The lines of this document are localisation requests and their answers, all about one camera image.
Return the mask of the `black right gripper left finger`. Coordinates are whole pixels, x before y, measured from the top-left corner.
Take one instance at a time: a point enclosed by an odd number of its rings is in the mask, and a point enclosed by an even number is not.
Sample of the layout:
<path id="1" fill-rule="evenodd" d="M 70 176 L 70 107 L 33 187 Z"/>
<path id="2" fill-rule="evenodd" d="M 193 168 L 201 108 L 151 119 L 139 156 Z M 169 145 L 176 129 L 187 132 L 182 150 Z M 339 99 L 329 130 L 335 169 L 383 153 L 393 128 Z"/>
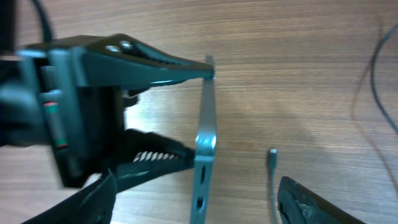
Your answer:
<path id="1" fill-rule="evenodd" d="M 101 177 L 23 224 L 109 224 L 118 186 L 114 174 Z"/>

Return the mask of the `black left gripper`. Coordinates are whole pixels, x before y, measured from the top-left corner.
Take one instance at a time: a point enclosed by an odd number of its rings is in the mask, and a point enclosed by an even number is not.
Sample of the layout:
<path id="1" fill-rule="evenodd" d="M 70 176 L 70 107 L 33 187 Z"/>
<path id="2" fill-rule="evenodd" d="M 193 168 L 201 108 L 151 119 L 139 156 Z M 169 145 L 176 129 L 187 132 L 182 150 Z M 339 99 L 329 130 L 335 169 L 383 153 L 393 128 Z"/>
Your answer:
<path id="1" fill-rule="evenodd" d="M 32 44 L 1 61 L 1 144 L 48 145 L 65 187 L 81 187 L 121 147 L 118 86 L 88 86 L 81 47 Z"/>

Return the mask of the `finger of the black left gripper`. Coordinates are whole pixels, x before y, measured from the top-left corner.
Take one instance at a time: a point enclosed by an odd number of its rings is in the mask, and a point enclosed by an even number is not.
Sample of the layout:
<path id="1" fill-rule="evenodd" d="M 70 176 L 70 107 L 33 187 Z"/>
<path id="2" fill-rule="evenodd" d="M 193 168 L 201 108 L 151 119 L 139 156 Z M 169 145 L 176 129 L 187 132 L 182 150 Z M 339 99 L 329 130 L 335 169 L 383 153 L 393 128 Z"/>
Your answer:
<path id="1" fill-rule="evenodd" d="M 193 168 L 195 151 L 157 133 L 123 132 L 118 147 L 104 166 L 116 177 L 118 192 L 163 175 Z"/>
<path id="2" fill-rule="evenodd" d="M 34 93 L 96 96 L 212 78 L 203 62 L 176 57 L 126 34 L 76 35 L 27 47 L 27 86 Z"/>

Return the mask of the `cyan screen smartphone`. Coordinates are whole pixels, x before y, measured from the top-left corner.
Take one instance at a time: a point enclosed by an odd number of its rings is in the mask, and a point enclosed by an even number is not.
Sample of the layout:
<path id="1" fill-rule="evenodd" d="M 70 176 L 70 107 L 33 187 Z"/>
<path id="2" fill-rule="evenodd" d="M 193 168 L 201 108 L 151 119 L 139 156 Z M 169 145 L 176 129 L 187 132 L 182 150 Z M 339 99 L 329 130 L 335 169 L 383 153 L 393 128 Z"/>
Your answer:
<path id="1" fill-rule="evenodd" d="M 215 75 L 203 79 L 198 132 L 195 139 L 190 224 L 204 224 L 218 140 Z"/>

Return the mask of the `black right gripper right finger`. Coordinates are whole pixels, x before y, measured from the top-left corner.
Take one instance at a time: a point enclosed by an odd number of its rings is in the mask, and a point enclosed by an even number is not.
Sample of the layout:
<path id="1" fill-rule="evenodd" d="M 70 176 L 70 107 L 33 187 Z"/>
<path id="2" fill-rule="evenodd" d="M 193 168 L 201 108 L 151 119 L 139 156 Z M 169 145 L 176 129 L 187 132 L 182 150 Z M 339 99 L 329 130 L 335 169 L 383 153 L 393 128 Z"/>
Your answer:
<path id="1" fill-rule="evenodd" d="M 364 224 L 287 176 L 280 180 L 277 203 L 283 224 Z"/>

